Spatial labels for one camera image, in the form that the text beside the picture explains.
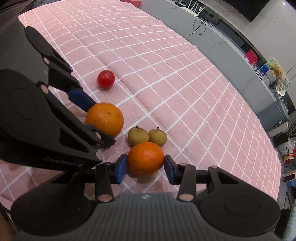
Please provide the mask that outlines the black wall television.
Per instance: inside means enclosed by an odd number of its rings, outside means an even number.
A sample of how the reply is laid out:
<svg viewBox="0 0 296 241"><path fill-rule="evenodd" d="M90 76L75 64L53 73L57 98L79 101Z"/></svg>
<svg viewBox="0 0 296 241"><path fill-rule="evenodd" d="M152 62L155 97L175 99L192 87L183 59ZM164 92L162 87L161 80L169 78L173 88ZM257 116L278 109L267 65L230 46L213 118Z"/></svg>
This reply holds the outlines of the black wall television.
<svg viewBox="0 0 296 241"><path fill-rule="evenodd" d="M252 22L268 4L269 0L224 0L224 2Z"/></svg>

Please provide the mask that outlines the orange mandarin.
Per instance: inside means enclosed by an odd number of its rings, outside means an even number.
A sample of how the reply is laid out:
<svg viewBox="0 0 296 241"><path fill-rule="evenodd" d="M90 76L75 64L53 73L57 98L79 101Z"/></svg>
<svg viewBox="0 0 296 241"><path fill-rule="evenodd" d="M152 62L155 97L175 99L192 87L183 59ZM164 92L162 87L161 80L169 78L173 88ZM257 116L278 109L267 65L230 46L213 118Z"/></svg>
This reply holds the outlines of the orange mandarin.
<svg viewBox="0 0 296 241"><path fill-rule="evenodd" d="M85 124L93 125L115 138L123 129L124 118L121 110L115 105L101 102L93 105L86 113Z"/></svg>
<svg viewBox="0 0 296 241"><path fill-rule="evenodd" d="M163 150L155 143L143 142L132 147L127 155L127 164L138 176L151 175L164 164Z"/></svg>

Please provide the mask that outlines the red box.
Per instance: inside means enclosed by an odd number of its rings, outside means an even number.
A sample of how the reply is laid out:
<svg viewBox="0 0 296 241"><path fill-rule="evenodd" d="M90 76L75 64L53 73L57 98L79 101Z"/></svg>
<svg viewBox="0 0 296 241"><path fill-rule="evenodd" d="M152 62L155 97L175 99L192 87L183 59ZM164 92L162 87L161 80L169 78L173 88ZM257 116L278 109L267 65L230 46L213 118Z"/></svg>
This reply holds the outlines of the red box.
<svg viewBox="0 0 296 241"><path fill-rule="evenodd" d="M250 65L256 63L257 60L258 60L257 55L256 55L252 50L249 50L249 51L244 55L244 57L245 57L245 60L246 60Z"/></svg>

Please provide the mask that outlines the orange mandarin back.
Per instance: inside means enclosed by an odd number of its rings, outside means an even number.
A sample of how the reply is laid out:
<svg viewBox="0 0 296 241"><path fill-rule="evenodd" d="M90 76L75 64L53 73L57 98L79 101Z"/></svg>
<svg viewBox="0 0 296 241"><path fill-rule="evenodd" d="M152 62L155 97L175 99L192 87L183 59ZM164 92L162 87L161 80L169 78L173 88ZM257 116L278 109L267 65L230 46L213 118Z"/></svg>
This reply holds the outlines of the orange mandarin back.
<svg viewBox="0 0 296 241"><path fill-rule="evenodd" d="M115 138L123 129L124 118L121 110L115 105L101 102L93 105L86 113L85 124L93 125Z"/></svg>

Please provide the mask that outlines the teddy bear gift box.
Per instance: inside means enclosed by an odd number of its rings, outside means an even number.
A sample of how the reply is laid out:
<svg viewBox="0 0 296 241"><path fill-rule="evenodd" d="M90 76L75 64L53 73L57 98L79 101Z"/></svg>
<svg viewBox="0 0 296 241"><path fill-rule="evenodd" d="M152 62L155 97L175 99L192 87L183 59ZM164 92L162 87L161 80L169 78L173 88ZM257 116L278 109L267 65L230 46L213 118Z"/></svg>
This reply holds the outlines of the teddy bear gift box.
<svg viewBox="0 0 296 241"><path fill-rule="evenodd" d="M286 77L279 63L274 59L270 59L260 69L259 74L263 83L274 93L278 98L285 96L290 87L290 81Z"/></svg>

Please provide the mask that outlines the white wifi router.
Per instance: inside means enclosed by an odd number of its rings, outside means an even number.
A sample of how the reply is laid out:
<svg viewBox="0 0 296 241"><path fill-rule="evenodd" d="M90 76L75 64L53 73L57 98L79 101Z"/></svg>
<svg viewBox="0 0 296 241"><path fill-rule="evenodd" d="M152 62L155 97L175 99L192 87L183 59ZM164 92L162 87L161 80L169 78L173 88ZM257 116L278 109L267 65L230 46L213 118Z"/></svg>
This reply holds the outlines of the white wifi router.
<svg viewBox="0 0 296 241"><path fill-rule="evenodd" d="M184 8L185 11L193 16L199 16L200 13L205 9L205 6L201 5L199 1L190 1Z"/></svg>

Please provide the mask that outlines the red cherry tomato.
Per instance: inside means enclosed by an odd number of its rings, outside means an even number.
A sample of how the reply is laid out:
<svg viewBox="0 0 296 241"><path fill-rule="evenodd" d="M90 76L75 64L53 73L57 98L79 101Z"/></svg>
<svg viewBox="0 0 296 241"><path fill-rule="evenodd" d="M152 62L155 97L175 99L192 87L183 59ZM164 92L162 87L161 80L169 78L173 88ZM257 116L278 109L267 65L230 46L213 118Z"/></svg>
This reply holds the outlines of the red cherry tomato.
<svg viewBox="0 0 296 241"><path fill-rule="evenodd" d="M110 70L103 70L97 77L97 84L100 89L110 89L115 82L115 75Z"/></svg>

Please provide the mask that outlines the grey cylindrical trash bin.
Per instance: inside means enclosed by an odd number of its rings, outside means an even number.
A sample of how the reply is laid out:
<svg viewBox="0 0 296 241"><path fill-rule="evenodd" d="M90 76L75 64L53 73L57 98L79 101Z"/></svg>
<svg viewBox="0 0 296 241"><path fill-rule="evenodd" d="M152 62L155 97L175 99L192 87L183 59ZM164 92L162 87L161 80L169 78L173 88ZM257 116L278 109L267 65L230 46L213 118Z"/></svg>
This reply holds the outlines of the grey cylindrical trash bin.
<svg viewBox="0 0 296 241"><path fill-rule="evenodd" d="M266 132L270 132L289 120L288 109L281 99L257 114Z"/></svg>

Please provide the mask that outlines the pink checkered tablecloth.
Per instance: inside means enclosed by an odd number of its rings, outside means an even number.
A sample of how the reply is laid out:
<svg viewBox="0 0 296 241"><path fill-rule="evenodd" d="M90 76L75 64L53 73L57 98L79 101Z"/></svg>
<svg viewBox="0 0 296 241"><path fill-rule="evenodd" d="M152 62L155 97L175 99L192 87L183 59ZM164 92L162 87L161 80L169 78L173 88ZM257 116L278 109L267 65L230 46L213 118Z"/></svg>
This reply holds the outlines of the pink checkered tablecloth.
<svg viewBox="0 0 296 241"><path fill-rule="evenodd" d="M100 154L114 162L130 147L128 131L159 127L163 152L177 163L217 166L278 199L281 165L270 138L242 95L193 44L162 21L122 1L58 1L29 11L1 1L1 69L46 82L49 68L28 41L36 29L72 67L97 103L119 108L124 125ZM100 89L103 70L115 75Z"/></svg>

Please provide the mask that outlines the potted long-leaf plant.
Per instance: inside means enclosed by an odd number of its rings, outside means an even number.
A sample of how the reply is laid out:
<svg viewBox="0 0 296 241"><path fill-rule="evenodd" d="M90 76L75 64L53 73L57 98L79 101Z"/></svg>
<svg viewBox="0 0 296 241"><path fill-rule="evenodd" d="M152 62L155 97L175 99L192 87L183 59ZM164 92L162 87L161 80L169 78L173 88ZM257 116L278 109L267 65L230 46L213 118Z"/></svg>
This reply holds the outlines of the potted long-leaf plant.
<svg viewBox="0 0 296 241"><path fill-rule="evenodd" d="M277 148L279 145L284 144L289 141L289 139L295 138L295 121L292 122L292 125L288 130L277 134L273 137L274 147Z"/></svg>

